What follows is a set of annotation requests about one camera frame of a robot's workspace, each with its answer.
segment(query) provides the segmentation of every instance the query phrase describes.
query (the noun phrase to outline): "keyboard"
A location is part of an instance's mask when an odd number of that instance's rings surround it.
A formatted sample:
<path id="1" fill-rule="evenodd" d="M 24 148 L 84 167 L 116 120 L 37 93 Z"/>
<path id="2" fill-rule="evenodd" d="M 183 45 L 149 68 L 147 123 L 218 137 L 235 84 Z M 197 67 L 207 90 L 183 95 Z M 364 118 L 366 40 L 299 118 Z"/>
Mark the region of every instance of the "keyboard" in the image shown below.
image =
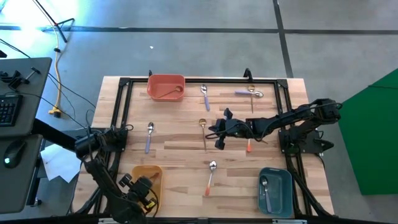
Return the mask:
<path id="1" fill-rule="evenodd" d="M 22 103 L 22 95 L 0 95 L 0 127 L 15 125 L 19 108 Z"/>

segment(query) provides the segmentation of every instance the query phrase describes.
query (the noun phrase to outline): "blue bowl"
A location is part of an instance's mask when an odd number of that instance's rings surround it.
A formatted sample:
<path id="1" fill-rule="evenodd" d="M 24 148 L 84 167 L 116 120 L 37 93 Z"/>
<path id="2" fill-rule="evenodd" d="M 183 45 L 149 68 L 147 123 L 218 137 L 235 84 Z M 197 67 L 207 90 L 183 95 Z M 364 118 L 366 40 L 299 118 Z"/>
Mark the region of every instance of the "blue bowl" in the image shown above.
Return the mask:
<path id="1" fill-rule="evenodd" d="M 267 210 L 265 188 L 261 184 L 261 177 L 268 180 L 268 196 L 271 212 Z M 259 174 L 259 210 L 267 215 L 290 218 L 293 215 L 293 186 L 292 175 L 287 170 L 265 167 Z"/>

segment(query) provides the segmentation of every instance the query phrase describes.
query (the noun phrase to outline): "black desk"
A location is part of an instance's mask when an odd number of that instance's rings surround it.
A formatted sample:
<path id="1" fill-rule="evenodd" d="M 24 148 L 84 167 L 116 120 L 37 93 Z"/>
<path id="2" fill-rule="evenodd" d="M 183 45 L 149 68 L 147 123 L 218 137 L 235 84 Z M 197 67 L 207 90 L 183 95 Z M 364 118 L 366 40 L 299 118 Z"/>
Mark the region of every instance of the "black desk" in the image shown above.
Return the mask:
<path id="1" fill-rule="evenodd" d="M 17 89 L 24 97 L 16 125 L 0 127 L 1 161 L 4 151 L 11 142 L 19 138 L 23 138 L 27 142 L 22 160 L 16 168 L 7 169 L 2 162 L 0 164 L 0 214 L 20 212 L 25 204 L 33 204 L 40 181 L 37 177 L 37 171 L 41 158 L 38 158 L 38 155 L 43 139 L 69 150 L 74 149 L 76 139 L 35 119 L 40 103 L 40 98 L 37 96 L 42 96 L 51 61 L 51 58 L 0 60 L 0 70 L 7 72 L 9 76 L 13 75 L 15 70 L 18 70 L 22 77 L 26 77 L 32 71 L 31 67 L 41 72 L 41 74 L 33 74 L 28 85 L 21 84 Z M 9 92 L 12 92 L 12 90 L 8 88 L 7 83 L 0 81 L 0 95 Z"/>

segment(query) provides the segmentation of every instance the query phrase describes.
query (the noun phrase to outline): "white paper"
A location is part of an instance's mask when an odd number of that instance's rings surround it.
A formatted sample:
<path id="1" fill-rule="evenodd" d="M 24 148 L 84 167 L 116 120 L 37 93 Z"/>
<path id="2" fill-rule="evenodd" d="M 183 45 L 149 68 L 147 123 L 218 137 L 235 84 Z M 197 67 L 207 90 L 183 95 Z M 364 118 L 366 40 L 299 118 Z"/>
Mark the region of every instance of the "white paper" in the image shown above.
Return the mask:
<path id="1" fill-rule="evenodd" d="M 76 154 L 59 145 L 47 146 L 40 154 L 49 180 L 60 176 L 69 183 L 80 171 L 81 161 Z"/>

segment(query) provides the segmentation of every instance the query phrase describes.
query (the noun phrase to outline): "gold spoon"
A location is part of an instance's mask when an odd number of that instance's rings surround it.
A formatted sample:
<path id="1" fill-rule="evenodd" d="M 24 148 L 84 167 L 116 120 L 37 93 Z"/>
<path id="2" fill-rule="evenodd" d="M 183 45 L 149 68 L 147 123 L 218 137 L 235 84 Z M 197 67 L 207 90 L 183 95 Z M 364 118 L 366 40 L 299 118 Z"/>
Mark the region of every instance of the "gold spoon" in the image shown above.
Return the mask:
<path id="1" fill-rule="evenodd" d="M 172 92 L 174 92 L 174 91 L 182 91 L 182 87 L 176 86 L 174 90 L 172 90 L 172 91 L 170 91 L 170 92 L 168 92 L 168 93 L 165 93 L 165 94 L 163 94 L 163 95 L 157 96 L 156 98 L 161 98 L 161 97 L 163 97 L 163 96 L 165 96 L 165 95 L 168 95 L 168 94 L 170 94 L 170 93 L 172 93 Z"/>
<path id="2" fill-rule="evenodd" d="M 250 95 L 250 102 L 251 102 L 251 113 L 253 113 L 253 91 L 254 91 L 254 85 L 249 85 L 248 90 L 252 93 Z"/>
<path id="3" fill-rule="evenodd" d="M 204 143 L 204 145 L 205 145 L 205 151 L 207 151 L 207 148 L 206 148 L 206 139 L 205 139 L 205 125 L 206 125 L 206 120 L 205 119 L 200 119 L 199 120 L 199 125 L 201 126 L 201 130 L 202 130 L 202 133 L 203 133 L 203 143 Z"/>

